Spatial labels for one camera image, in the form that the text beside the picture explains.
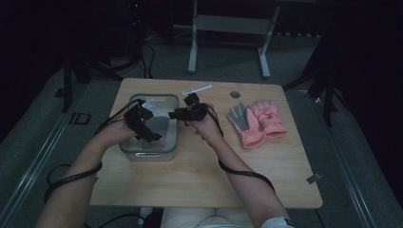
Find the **plastic container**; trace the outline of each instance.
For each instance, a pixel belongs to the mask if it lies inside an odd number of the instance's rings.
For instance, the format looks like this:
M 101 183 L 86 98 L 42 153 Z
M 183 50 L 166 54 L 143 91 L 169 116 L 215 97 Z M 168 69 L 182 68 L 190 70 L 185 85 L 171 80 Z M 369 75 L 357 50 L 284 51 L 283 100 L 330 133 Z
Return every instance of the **plastic container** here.
M 137 140 L 135 137 L 121 142 L 119 147 L 131 161 L 170 161 L 175 157 L 175 149 L 178 142 L 178 121 L 170 120 L 168 112 L 179 107 L 179 99 L 173 94 L 135 94 L 130 101 L 135 99 L 152 100 L 159 110 L 153 113 L 154 117 L 145 121 L 148 128 L 163 135 L 158 142 L 148 143 L 145 140 Z

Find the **white metal frame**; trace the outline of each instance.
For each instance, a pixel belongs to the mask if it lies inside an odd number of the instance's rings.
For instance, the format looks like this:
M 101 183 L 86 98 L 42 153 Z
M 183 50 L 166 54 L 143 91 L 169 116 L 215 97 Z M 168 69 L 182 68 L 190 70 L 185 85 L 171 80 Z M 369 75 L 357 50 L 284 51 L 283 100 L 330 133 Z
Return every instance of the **white metal frame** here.
M 262 76 L 264 78 L 270 77 L 266 51 L 273 35 L 279 7 L 275 8 L 271 19 L 255 19 L 198 14 L 198 0 L 194 0 L 193 3 L 192 47 L 190 49 L 189 66 L 187 69 L 189 73 L 196 72 L 198 30 L 214 30 L 265 35 L 263 45 L 258 48 L 258 55 Z

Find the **work glove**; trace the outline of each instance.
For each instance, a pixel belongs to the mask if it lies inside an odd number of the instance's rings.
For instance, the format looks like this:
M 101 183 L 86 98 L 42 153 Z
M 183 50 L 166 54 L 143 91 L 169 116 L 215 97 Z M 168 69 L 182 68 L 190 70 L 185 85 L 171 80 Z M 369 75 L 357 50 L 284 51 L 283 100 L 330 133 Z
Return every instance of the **work glove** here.
M 256 101 L 251 105 L 251 109 L 263 127 L 266 138 L 279 138 L 286 134 L 284 126 L 278 117 L 278 109 L 273 101 Z
M 227 116 L 240 135 L 243 148 L 256 148 L 264 143 L 264 133 L 259 131 L 258 119 L 249 107 L 240 103 L 233 106 Z

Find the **person's right arm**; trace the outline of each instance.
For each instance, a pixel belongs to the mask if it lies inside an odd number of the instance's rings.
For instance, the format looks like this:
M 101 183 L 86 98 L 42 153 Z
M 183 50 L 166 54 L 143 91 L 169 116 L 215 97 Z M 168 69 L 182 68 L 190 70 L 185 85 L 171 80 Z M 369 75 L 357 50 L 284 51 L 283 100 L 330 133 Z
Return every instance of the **person's right arm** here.
M 237 171 L 253 172 L 252 168 L 237 155 L 221 136 L 216 123 L 209 115 L 206 115 L 201 122 L 191 122 L 190 124 L 214 149 L 225 166 Z M 278 196 L 264 180 L 229 173 L 227 173 L 227 177 L 255 227 L 261 227 L 267 219 L 289 218 Z

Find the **person's left arm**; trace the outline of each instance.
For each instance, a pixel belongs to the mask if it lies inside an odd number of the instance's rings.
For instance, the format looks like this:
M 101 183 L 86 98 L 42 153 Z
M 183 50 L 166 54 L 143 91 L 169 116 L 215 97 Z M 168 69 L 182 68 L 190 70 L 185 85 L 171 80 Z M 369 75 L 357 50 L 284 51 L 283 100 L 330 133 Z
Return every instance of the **person's left arm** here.
M 65 177 L 94 169 L 106 150 L 136 133 L 125 126 L 124 121 L 107 125 L 85 145 Z M 37 220 L 36 227 L 82 227 L 91 199 L 96 174 L 75 180 L 56 188 Z

